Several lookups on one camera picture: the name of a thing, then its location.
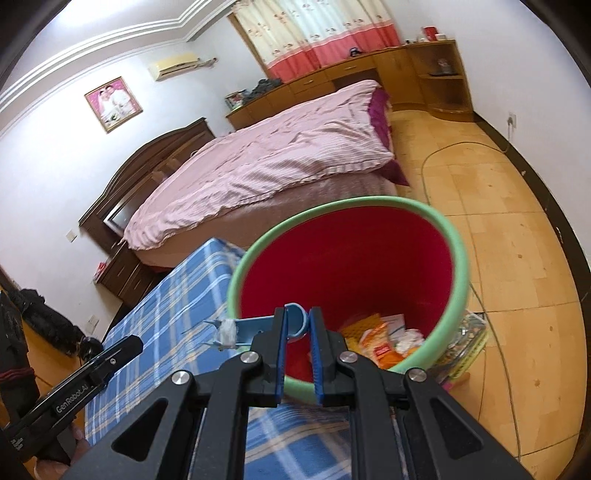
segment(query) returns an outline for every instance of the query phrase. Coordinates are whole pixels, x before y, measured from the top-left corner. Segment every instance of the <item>electrical outlet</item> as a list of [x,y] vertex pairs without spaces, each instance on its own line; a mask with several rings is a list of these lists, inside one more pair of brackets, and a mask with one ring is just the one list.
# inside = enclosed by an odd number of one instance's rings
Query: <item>electrical outlet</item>
[[517,115],[513,112],[509,112],[509,118],[507,118],[507,123],[513,128],[517,128]]
[[94,333],[96,326],[98,324],[99,324],[98,317],[95,317],[94,315],[92,317],[90,317],[88,319],[88,322],[86,322],[86,327],[85,327],[86,333],[88,333],[88,335],[91,335],[92,333]]

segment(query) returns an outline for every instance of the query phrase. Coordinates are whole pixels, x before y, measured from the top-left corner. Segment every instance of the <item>white wall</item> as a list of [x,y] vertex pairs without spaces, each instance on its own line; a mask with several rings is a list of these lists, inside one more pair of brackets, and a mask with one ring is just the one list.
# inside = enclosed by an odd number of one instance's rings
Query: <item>white wall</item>
[[[202,116],[215,135],[232,131],[223,97],[254,87],[262,77],[247,47],[233,42],[234,34],[222,18],[196,42],[91,72],[50,96],[0,138],[0,264],[21,287],[37,289],[80,327],[96,315],[100,338],[120,305],[92,283],[106,255],[86,235],[70,243],[66,233],[78,232],[79,218],[141,145]],[[215,52],[220,62],[163,82],[152,79],[150,62],[187,49],[203,59]],[[106,134],[84,94],[118,76],[144,111]]]
[[400,41],[416,40],[422,27],[432,25],[431,19],[423,11],[417,0],[383,0],[396,25]]
[[591,88],[556,35],[519,0],[420,0],[451,34],[474,109],[506,135],[548,186],[591,259]]

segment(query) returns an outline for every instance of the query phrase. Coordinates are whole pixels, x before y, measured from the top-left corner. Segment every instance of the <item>curtain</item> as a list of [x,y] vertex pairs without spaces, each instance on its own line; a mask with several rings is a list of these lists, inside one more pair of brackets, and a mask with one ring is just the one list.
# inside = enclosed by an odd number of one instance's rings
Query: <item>curtain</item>
[[233,12],[271,73],[289,82],[363,52],[400,45],[381,0],[240,0]]

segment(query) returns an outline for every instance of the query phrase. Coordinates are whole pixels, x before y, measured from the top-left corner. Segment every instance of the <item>photo frame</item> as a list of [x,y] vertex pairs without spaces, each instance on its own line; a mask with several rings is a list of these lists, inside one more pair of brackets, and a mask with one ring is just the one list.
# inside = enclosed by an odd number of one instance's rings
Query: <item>photo frame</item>
[[228,106],[228,108],[230,110],[235,110],[236,108],[241,107],[242,101],[244,100],[244,97],[246,96],[247,93],[248,93],[248,90],[241,90],[240,92],[234,92],[234,93],[231,93],[230,95],[226,95],[225,101],[226,101],[226,105]]
[[100,85],[84,97],[107,133],[143,112],[122,77]]

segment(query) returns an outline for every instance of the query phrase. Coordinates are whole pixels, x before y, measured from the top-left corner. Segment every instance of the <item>human hand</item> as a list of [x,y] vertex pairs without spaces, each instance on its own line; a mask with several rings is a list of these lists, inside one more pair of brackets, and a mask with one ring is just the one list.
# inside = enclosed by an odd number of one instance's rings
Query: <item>human hand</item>
[[[77,462],[82,455],[90,450],[90,443],[84,438],[84,433],[76,425],[70,425],[72,434],[76,439],[76,450],[72,457],[72,463]],[[59,480],[66,473],[68,466],[63,463],[50,460],[38,460],[35,465],[35,477],[37,480]]]

